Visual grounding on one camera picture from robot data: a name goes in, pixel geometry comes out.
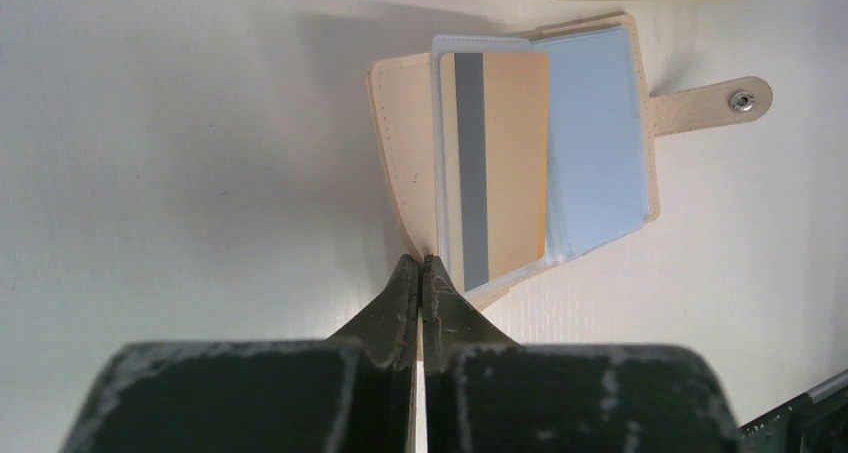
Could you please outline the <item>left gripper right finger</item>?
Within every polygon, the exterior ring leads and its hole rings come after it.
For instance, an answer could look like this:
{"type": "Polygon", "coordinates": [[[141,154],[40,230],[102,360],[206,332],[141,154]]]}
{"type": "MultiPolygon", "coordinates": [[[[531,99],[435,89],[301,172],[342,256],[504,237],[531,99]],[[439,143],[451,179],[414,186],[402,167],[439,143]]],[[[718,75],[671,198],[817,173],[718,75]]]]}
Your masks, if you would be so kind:
{"type": "Polygon", "coordinates": [[[735,452],[720,382],[664,344],[526,344],[421,268],[427,441],[433,452],[735,452]]]}

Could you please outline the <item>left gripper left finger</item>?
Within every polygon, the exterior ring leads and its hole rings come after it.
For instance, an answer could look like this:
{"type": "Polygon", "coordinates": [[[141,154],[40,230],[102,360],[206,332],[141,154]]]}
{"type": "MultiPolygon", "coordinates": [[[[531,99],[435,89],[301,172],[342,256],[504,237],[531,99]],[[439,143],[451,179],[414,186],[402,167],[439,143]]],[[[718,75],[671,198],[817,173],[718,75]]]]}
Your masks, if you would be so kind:
{"type": "Polygon", "coordinates": [[[128,344],[104,365],[66,452],[410,452],[418,263],[325,339],[128,344]]]}

